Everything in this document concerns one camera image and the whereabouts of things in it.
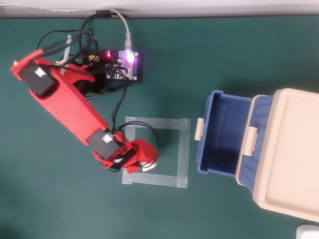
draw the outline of clear tape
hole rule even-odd
[[[153,184],[178,188],[187,188],[188,181],[188,158],[189,158],[189,139],[190,139],[190,119],[160,119],[160,118],[140,118],[126,117],[126,122],[142,121],[150,124],[154,128],[179,130],[177,175],[168,176],[150,173],[129,174],[123,170],[122,184]],[[125,136],[129,141],[135,139],[137,127],[141,125],[129,125],[125,127]]]

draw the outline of red robotic arm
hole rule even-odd
[[[69,64],[73,71],[60,69],[44,58],[41,49],[20,61],[15,61],[11,71],[30,86],[30,94],[85,145],[93,147],[93,155],[106,168],[115,171],[127,168],[134,173],[146,164],[157,160],[154,147],[142,140],[129,142],[121,132],[108,130],[108,123],[92,107],[76,87],[79,81],[94,82],[85,69]]]

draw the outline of green table surface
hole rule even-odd
[[[265,211],[231,177],[203,175],[195,161],[196,119],[216,89],[239,96],[293,87],[319,91],[319,17],[133,19],[143,82],[118,114],[191,119],[188,188],[123,185],[30,95],[9,68],[43,34],[79,29],[82,19],[0,20],[0,238],[293,239],[305,220]],[[100,47],[122,49],[119,20],[90,23]],[[59,39],[56,34],[44,45]],[[122,92],[92,102],[109,122]],[[151,137],[146,129],[137,136]],[[163,130],[159,170],[177,168],[178,134]]]

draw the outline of cable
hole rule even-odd
[[[131,42],[131,33],[129,30],[129,26],[125,20],[125,18],[122,16],[122,14],[119,13],[119,11],[113,9],[113,8],[92,8],[92,9],[72,9],[72,10],[64,10],[64,9],[51,9],[51,8],[45,8],[45,7],[38,7],[38,6],[29,6],[24,4],[17,4],[17,3],[6,3],[2,2],[0,3],[0,6],[18,6],[18,7],[24,7],[24,8],[31,8],[31,9],[37,9],[42,11],[52,11],[52,12],[89,12],[89,11],[99,11],[99,10],[110,10],[114,13],[116,13],[117,16],[123,21],[125,29],[126,29],[126,40],[125,40],[125,50],[131,50],[132,49],[132,42]]]

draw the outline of plastic latch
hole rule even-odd
[[[198,118],[196,132],[195,132],[195,140],[201,141],[201,138],[203,136],[203,131],[204,131],[204,125],[205,125],[205,120],[203,118]]]
[[[249,126],[246,133],[246,140],[243,145],[243,154],[253,156],[258,137],[258,128]]]

